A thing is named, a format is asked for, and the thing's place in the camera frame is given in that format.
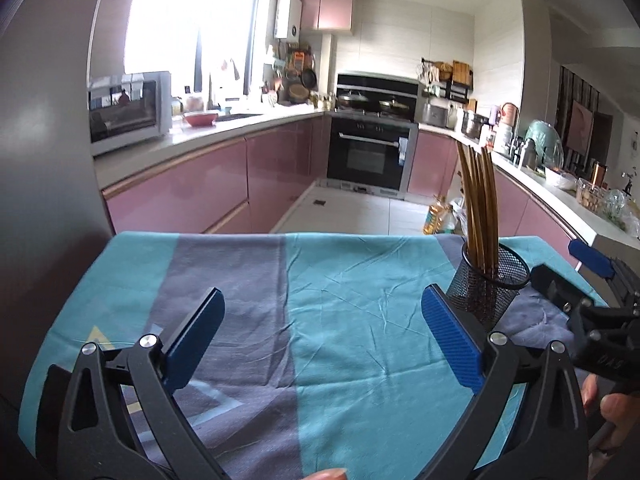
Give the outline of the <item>person's right hand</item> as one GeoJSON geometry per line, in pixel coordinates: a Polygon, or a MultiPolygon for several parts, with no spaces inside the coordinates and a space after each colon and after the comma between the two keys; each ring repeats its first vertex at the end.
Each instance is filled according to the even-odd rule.
{"type": "Polygon", "coordinates": [[[591,453],[588,478],[593,479],[623,446],[626,437],[639,420],[638,393],[610,392],[599,399],[599,377],[589,374],[582,383],[582,404],[586,412],[597,405],[606,422],[614,429],[591,453]]]}

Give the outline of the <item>person's left hand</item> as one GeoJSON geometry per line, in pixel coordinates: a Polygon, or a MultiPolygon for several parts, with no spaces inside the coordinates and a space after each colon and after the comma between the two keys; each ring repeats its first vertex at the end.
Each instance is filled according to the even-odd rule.
{"type": "Polygon", "coordinates": [[[347,480],[347,472],[344,468],[330,468],[316,471],[303,480],[347,480]]]}

